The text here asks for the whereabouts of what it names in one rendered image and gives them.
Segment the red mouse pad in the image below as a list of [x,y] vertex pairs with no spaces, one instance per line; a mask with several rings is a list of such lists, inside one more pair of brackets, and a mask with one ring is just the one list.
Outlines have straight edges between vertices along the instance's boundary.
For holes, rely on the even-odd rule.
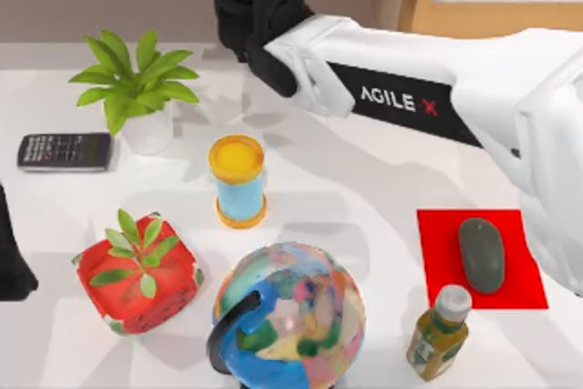
[[[458,229],[464,220],[471,218],[492,222],[501,234],[504,278],[500,289],[490,294],[473,289],[462,266]],[[527,247],[518,210],[419,210],[417,223],[430,303],[435,302],[442,287],[453,283],[470,291],[475,310],[548,308],[541,275]]]

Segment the yellow bottle with white cap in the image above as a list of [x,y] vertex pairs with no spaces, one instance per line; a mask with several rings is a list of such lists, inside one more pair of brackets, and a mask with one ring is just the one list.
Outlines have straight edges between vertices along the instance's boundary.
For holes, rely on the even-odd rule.
[[418,318],[406,358],[424,381],[434,380],[455,361],[469,334],[465,319],[471,309],[469,291],[447,284],[434,305]]

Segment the colourful globe with black stand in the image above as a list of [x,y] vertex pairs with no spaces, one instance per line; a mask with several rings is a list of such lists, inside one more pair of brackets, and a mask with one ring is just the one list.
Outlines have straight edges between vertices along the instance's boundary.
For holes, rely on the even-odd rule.
[[329,252],[273,243],[223,280],[206,353],[240,389],[333,389],[359,353],[365,321],[353,276]]

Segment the grey computer mouse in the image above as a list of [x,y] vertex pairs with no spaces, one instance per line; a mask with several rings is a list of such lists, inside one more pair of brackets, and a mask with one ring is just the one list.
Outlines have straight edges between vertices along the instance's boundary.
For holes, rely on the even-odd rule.
[[483,294],[496,293],[506,276],[506,254],[498,227],[489,220],[470,217],[459,225],[457,237],[469,285]]

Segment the black calculator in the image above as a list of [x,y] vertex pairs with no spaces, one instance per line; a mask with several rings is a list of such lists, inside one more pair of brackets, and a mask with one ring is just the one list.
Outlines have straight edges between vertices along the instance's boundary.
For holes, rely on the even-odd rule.
[[16,165],[30,172],[105,171],[113,145],[107,132],[28,134],[19,145]]

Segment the red pot with green plant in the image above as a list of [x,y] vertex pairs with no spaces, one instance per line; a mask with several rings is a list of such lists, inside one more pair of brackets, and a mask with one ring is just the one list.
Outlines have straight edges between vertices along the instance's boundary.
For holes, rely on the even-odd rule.
[[88,298],[119,335],[146,333],[197,295],[205,276],[197,258],[159,213],[134,220],[118,210],[118,228],[72,259]]

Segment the green plant in white pot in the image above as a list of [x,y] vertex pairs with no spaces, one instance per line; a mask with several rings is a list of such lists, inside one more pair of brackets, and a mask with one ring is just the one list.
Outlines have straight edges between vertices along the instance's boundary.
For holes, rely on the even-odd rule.
[[154,30],[140,37],[134,55],[122,37],[110,30],[83,39],[96,63],[69,79],[71,84],[88,86],[77,98],[77,105],[101,103],[108,133],[113,138],[120,135],[134,153],[153,156],[164,151],[175,136],[169,104],[199,103],[186,84],[199,78],[184,65],[193,51],[159,50]]

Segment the yellow and blue hourglass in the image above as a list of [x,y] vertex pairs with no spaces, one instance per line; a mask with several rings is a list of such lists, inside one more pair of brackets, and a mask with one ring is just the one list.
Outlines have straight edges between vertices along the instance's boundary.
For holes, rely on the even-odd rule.
[[212,145],[208,158],[221,221],[233,229],[259,224],[267,211],[259,142],[245,135],[225,136]]

